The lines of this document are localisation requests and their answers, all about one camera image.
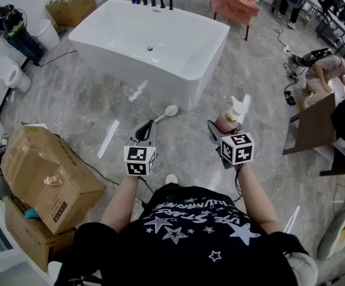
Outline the small clear bottle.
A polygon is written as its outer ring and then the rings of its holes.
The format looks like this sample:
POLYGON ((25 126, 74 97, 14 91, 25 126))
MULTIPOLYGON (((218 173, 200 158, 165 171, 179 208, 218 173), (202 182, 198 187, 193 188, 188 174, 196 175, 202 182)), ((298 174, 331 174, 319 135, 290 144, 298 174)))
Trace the small clear bottle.
POLYGON ((43 182, 46 186, 58 186, 63 184, 63 179, 60 176, 47 176, 43 182))

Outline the open cardboard box with clutter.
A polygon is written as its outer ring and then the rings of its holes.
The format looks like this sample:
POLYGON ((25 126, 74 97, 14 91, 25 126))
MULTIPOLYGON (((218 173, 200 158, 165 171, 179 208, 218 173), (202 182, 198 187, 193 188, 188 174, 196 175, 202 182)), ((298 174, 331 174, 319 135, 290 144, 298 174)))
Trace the open cardboard box with clutter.
POLYGON ((63 0, 45 6, 52 19, 65 27, 76 27, 97 8, 95 0, 63 0))

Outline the pink pump soap bottle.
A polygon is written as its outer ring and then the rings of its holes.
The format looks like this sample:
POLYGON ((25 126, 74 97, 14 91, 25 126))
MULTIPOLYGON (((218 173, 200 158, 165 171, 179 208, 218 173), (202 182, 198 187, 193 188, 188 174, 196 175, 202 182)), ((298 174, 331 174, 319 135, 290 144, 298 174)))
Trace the pink pump soap bottle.
POLYGON ((221 133, 230 133, 235 130, 241 116, 246 112, 244 104, 234 96, 231 96, 231 101, 231 108, 220 113, 215 121, 215 126, 221 133))

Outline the grey cushion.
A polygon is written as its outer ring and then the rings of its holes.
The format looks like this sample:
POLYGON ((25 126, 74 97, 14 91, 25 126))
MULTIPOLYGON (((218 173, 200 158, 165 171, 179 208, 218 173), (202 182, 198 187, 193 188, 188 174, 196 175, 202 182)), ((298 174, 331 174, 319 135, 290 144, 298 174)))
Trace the grey cushion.
POLYGON ((330 224, 318 247, 318 259, 327 260, 345 247, 345 211, 330 224))

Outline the dark brown wooden board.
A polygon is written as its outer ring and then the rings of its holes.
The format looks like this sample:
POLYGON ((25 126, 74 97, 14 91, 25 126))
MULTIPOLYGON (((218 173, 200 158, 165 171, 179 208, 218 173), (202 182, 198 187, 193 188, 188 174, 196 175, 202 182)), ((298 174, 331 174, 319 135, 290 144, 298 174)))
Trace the dark brown wooden board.
POLYGON ((312 148, 331 145, 335 142, 335 129, 331 113, 335 110, 335 93, 329 94, 311 107, 297 113, 289 120, 289 125, 298 121, 295 145, 284 148, 282 155, 299 153, 312 148))

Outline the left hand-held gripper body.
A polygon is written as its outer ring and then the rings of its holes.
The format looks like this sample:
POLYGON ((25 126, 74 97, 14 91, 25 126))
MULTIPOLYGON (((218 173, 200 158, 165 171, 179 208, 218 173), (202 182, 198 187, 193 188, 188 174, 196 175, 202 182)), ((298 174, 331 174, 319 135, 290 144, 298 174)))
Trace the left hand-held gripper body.
POLYGON ((124 146, 123 155, 128 176, 149 176, 156 163, 156 147, 141 145, 134 140, 124 146))

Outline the person's left forearm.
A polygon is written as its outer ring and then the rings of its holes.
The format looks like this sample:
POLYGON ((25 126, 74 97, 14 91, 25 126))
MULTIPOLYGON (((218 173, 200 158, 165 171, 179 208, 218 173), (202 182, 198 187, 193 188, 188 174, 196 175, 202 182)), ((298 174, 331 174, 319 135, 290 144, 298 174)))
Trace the person's left forearm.
POLYGON ((101 223, 117 233, 130 224, 138 184, 139 178, 135 176, 126 176, 122 179, 114 197, 103 213, 101 223))

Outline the white bathtub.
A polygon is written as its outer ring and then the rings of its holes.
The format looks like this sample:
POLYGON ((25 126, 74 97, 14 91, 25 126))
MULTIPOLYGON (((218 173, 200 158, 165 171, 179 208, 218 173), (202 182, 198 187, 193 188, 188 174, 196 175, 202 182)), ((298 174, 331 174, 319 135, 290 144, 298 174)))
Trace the white bathtub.
POLYGON ((178 8, 109 0, 69 40, 96 71, 188 111, 212 78, 228 33, 228 25, 178 8))

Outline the white long-handled ladle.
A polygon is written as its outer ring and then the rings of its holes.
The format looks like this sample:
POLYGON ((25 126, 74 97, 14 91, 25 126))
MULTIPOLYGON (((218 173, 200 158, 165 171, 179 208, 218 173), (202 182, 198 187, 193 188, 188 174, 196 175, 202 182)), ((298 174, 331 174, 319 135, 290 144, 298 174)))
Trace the white long-handled ladle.
POLYGON ((164 117, 173 117, 175 116, 179 111, 179 108, 177 105, 169 105, 165 111, 164 114, 162 114, 161 116, 159 116, 158 118, 156 118, 154 120, 155 123, 159 122, 161 119, 163 119, 164 117))

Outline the white waste bin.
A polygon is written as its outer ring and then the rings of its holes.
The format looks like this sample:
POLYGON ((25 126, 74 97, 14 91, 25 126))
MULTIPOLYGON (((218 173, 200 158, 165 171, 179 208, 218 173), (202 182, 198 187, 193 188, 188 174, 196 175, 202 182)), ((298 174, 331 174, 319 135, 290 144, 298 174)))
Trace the white waste bin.
POLYGON ((50 20, 42 18, 32 29, 32 36, 43 48, 50 51, 60 44, 60 38, 50 20))

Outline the large taped cardboard box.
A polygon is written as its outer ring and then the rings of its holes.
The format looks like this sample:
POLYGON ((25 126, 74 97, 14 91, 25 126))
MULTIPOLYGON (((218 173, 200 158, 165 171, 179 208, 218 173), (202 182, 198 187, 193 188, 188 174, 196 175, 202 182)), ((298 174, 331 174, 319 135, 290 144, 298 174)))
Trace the large taped cardboard box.
POLYGON ((39 126, 16 130, 1 169, 13 194, 35 209, 53 234, 79 225, 105 190, 59 136, 39 126), (46 186, 47 176, 60 176, 63 184, 46 186))

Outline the white flat strip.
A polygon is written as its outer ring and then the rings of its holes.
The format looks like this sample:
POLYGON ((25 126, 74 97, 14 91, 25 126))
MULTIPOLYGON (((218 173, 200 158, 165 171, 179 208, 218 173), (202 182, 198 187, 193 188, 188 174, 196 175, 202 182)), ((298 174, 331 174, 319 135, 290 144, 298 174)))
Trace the white flat strip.
POLYGON ((292 230, 292 228, 296 222, 299 211, 300 211, 300 206, 297 206, 295 211, 294 211, 294 214, 290 217, 288 223, 285 226, 284 233, 286 233, 286 234, 291 233, 291 230, 292 230))
POLYGON ((110 128, 107 131, 107 135, 104 138, 101 147, 97 153, 97 158, 101 159, 110 143, 110 141, 112 140, 114 133, 118 127, 118 125, 120 124, 120 122, 118 120, 114 120, 112 125, 110 126, 110 128))

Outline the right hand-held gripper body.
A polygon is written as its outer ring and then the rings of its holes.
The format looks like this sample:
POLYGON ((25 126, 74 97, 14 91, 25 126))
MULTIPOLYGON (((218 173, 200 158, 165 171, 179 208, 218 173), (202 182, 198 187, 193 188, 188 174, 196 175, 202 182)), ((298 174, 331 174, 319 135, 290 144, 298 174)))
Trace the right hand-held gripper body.
POLYGON ((255 142, 250 133, 241 132, 232 135, 214 133, 213 139, 217 143, 216 152, 224 169, 251 162, 254 158, 255 142))

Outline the low cardboard box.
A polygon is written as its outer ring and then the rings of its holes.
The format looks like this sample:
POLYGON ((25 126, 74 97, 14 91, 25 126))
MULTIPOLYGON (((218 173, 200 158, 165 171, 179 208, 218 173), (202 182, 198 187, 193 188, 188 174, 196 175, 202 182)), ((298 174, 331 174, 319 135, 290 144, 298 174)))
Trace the low cardboard box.
POLYGON ((48 264, 62 261, 76 228, 54 235, 40 219, 25 219, 29 208, 16 197, 4 198, 5 226, 27 256, 44 272, 48 264))

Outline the white toilet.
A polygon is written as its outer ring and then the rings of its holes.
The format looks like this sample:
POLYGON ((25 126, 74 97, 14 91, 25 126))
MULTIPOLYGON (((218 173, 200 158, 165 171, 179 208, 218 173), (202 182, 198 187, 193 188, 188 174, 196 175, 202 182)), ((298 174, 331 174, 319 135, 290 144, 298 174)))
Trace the white toilet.
POLYGON ((0 56, 0 80, 11 89, 25 93, 30 88, 30 79, 18 64, 7 56, 0 56))

